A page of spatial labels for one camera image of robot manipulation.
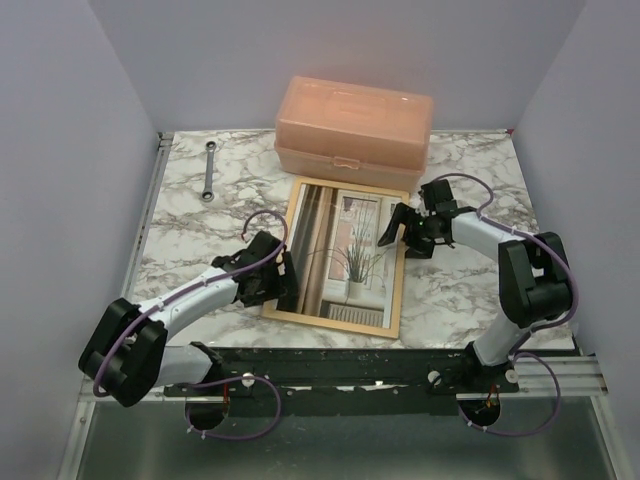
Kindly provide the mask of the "translucent orange plastic box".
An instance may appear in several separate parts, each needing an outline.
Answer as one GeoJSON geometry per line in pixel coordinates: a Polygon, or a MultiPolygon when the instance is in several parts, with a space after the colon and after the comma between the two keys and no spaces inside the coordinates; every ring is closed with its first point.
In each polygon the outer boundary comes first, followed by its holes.
{"type": "Polygon", "coordinates": [[[296,76],[274,148],[288,173],[412,192],[426,170],[433,109],[425,95],[296,76]]]}

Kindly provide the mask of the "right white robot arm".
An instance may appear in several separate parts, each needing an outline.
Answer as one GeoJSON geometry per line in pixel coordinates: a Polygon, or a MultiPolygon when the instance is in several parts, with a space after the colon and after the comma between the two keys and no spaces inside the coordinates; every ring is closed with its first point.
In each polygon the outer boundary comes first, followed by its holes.
{"type": "Polygon", "coordinates": [[[477,208],[460,206],[449,183],[452,177],[445,174],[421,186],[422,210],[397,204],[377,245],[394,243],[403,229],[408,258],[430,259],[437,246],[463,245],[497,263],[499,314],[466,347],[468,361],[459,370],[462,384],[480,392],[496,380],[495,367],[505,365],[533,334],[568,322],[579,293],[557,234],[532,234],[487,217],[484,209],[494,192],[470,174],[465,177],[482,186],[489,198],[477,208]]]}

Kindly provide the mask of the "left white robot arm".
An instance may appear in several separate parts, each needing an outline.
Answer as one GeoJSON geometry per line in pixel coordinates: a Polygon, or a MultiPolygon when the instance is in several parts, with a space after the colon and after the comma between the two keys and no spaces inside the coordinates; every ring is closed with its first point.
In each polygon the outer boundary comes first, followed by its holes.
{"type": "Polygon", "coordinates": [[[222,380],[221,358],[200,342],[175,347],[170,340],[202,317],[228,305],[263,305],[291,299],[298,282],[291,253],[271,234],[258,232],[248,246],[218,256],[200,275],[139,303],[113,301],[83,350],[79,369],[97,397],[130,407],[152,389],[190,385],[214,393],[222,380]]]}

